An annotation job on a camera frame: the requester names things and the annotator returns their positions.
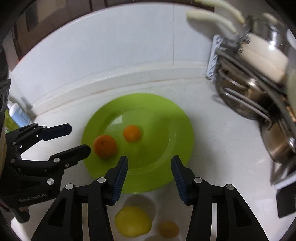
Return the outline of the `small tan round fruit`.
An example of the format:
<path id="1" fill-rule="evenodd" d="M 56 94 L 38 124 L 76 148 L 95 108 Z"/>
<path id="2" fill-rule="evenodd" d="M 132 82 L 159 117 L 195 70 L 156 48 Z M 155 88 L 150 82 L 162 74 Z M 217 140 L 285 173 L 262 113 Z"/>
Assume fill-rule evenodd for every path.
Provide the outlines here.
<path id="1" fill-rule="evenodd" d="M 179 227 L 175 222 L 164 221 L 159 224 L 159 234 L 164 238 L 175 238 L 179 234 Z"/>

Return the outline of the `blue white bottle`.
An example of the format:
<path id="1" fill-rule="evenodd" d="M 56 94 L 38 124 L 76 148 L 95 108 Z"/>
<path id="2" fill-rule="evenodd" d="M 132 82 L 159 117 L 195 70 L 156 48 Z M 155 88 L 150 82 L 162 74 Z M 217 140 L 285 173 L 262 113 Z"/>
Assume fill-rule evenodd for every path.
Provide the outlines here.
<path id="1" fill-rule="evenodd" d="M 28 115 L 22 110 L 22 108 L 17 103 L 13 103 L 9 100 L 8 109 L 10 117 L 19 127 L 22 128 L 32 123 Z"/>

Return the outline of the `green dish soap bottle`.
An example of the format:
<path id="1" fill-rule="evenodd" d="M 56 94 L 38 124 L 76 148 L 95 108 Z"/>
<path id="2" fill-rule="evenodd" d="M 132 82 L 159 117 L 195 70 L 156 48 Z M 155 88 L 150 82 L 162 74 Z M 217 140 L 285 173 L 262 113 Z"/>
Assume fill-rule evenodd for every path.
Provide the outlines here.
<path id="1" fill-rule="evenodd" d="M 10 117 L 9 110 L 6 109 L 4 112 L 5 121 L 4 125 L 6 127 L 6 133 L 19 129 L 20 127 L 15 123 L 15 121 Z"/>

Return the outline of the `large dark orange tangerine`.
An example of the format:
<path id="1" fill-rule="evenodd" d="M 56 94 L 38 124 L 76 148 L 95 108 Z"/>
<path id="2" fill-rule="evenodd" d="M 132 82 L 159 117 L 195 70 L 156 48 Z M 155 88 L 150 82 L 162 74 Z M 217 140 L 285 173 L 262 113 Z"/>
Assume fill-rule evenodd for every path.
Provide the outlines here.
<path id="1" fill-rule="evenodd" d="M 117 143 L 109 135 L 100 135 L 93 142 L 93 151 L 102 159 L 108 159 L 116 155 Z"/>

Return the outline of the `yellow pear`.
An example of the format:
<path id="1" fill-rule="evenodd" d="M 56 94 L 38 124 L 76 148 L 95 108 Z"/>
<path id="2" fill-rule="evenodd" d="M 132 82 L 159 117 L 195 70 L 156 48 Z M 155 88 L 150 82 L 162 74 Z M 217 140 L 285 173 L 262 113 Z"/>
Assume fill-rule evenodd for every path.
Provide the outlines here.
<path id="1" fill-rule="evenodd" d="M 150 216 L 138 206 L 125 206 L 115 216 L 115 226 L 125 237 L 138 237 L 151 231 Z"/>

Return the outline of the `black knife block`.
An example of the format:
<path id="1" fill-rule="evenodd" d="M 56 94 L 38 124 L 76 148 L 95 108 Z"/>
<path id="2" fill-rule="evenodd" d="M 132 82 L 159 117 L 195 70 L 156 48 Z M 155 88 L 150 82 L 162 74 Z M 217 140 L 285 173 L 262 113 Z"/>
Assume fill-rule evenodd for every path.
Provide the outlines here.
<path id="1" fill-rule="evenodd" d="M 276 183 L 276 203 L 278 217 L 282 218 L 295 213 L 295 182 Z"/>

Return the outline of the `small orange tangerine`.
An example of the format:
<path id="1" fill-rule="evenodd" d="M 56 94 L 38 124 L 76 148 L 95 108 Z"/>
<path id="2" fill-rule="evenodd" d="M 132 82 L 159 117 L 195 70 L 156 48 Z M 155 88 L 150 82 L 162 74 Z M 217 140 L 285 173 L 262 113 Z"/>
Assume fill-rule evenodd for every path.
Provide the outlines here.
<path id="1" fill-rule="evenodd" d="M 127 142 L 135 143 L 142 138 L 142 132 L 138 126 L 129 125 L 124 129 L 123 137 Z"/>

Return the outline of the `small steel pot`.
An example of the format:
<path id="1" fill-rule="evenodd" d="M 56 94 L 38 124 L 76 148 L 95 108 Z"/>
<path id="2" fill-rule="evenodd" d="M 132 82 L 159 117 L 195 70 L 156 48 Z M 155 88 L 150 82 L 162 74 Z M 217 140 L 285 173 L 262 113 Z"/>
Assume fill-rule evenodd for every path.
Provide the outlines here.
<path id="1" fill-rule="evenodd" d="M 295 139 L 282 118 L 271 125 L 261 125 L 260 132 L 264 146 L 274 162 L 295 162 Z"/>

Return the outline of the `green plate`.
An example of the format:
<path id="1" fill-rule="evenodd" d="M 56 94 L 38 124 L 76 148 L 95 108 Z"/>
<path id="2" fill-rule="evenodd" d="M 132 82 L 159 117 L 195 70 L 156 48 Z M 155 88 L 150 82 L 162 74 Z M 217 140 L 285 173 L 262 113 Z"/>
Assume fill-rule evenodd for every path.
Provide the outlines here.
<path id="1" fill-rule="evenodd" d="M 140 128 L 142 138 L 138 142 L 129 143 L 123 137 L 129 125 Z M 93 147 L 100 135 L 115 139 L 116 155 L 104 160 L 91 153 L 84 164 L 96 179 L 126 156 L 123 193 L 144 193 L 167 185 L 173 180 L 172 157 L 177 155 L 187 164 L 194 147 L 194 131 L 185 112 L 173 101 L 149 93 L 121 96 L 98 109 L 89 119 L 81 142 Z"/>

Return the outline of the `large steel pot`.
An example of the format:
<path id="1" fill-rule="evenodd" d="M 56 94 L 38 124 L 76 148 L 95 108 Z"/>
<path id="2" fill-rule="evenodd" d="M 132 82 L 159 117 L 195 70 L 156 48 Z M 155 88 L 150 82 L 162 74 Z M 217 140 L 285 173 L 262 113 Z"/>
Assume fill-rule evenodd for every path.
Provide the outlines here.
<path id="1" fill-rule="evenodd" d="M 244 118 L 263 118 L 270 122 L 267 110 L 269 97 L 257 85 L 257 81 L 225 58 L 219 62 L 215 87 L 224 102 Z"/>

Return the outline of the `white metal pot rack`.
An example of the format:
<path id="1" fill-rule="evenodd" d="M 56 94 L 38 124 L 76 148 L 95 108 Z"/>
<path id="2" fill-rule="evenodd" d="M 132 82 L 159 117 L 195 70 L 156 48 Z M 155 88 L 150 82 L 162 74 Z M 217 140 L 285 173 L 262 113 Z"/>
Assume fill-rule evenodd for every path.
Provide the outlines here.
<path id="1" fill-rule="evenodd" d="M 280 190 L 295 183 L 295 115 L 284 92 L 245 63 L 237 48 L 235 41 L 215 35 L 206 77 L 233 111 L 258 121 L 269 156 L 280 164 L 272 180 Z"/>

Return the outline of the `cream frying pan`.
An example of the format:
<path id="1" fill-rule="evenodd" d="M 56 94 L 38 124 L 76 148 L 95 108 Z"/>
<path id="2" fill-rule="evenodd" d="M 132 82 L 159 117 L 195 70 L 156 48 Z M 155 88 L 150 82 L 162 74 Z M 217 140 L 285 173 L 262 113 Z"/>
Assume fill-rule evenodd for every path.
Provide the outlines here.
<path id="1" fill-rule="evenodd" d="M 238 40 L 238 55 L 266 78 L 283 85 L 289 64 L 287 56 L 288 42 L 280 30 L 279 22 L 268 13 L 261 18 L 250 17 L 247 20 L 237 17 L 241 25 L 247 27 L 243 35 L 229 19 L 206 10 L 190 10 L 187 18 L 222 24 Z"/>

